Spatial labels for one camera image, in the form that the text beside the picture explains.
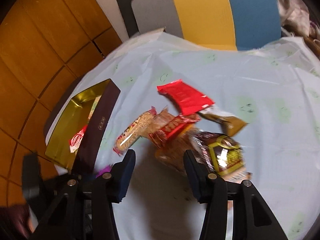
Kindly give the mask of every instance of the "food package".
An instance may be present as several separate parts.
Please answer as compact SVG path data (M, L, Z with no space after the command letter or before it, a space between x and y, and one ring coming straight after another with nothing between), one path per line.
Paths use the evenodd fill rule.
M85 125L78 133L73 136L71 140L69 140L71 153L74 153L76 150L78 150L86 129L87 125Z
M189 124L198 122L199 120L200 116L198 114L178 115L161 129L150 133L150 139L157 147L165 147L167 142L174 139Z
M212 105L199 111L205 119L217 122L222 127L222 132L228 136L236 135L247 123L232 113L220 110L217 105Z
M154 119L152 119L151 123L147 126L145 130L140 133L142 137L150 139L149 134L154 133L160 128L164 127L167 123L174 119L174 115L168 112L168 108L165 107L159 114L157 114Z
M185 84L181 79L157 86L159 93L168 94L179 106L182 115L196 113L214 102L203 93Z
M122 155L140 137L143 130L148 127L156 116L156 109L152 106L149 111L141 114L127 129L117 138L113 150Z
M235 183L248 179L250 174L246 172L242 149L231 137L198 130L191 133L189 139L197 151L197 161L205 164L210 172Z
M91 117L92 117L92 115L93 115L93 112L95 111L95 109L96 109L96 107L97 107L97 105L98 105L98 102L99 102L100 98L101 98L101 96L98 96L98 97L95 98L95 100L94 100L94 102L93 102L93 104L92 104L92 106L91 106L91 110L90 110L89 116L88 116L88 122L89 122L89 120L91 119Z
M197 129L193 124L181 131L176 138L169 141L165 147L158 149L155 153L155 158L161 163L174 168L182 174L186 174L183 165L183 155L186 150L193 150L189 141L189 132Z

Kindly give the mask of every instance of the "gray stripe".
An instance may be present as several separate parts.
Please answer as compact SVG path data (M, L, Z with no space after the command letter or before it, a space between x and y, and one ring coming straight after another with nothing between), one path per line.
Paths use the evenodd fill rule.
M165 27L165 31L183 38L173 0L133 0L132 9L141 34Z

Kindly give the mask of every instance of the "blue stripe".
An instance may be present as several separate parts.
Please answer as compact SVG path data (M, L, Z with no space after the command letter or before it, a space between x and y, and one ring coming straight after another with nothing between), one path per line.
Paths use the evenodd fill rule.
M238 50L260 48L281 38L277 0L229 0Z

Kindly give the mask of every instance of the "red wrapper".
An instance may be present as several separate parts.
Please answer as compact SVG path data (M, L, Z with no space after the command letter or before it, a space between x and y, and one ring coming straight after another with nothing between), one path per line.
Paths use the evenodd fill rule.
M85 125L78 133L76 133L76 135L73 136L71 140L69 140L71 153L74 153L79 148L86 129L87 125Z
M185 84L181 79L163 86L157 86L157 89L161 94L170 95L179 105L184 116L196 113L214 104L209 97Z
M175 138L189 124L198 122L200 116L198 114L190 114L188 116L178 115L171 122L149 136L152 142L159 148L164 147L169 140Z

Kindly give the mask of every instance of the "open rectangular box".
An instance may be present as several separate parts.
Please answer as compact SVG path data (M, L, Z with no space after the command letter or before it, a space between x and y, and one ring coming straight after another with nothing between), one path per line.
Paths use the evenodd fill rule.
M119 88L108 79L71 98L52 132L45 155L69 171L91 173L119 94ZM101 98L88 122L90 110L98 96ZM77 151L71 153L69 140L85 125L88 126L81 144Z

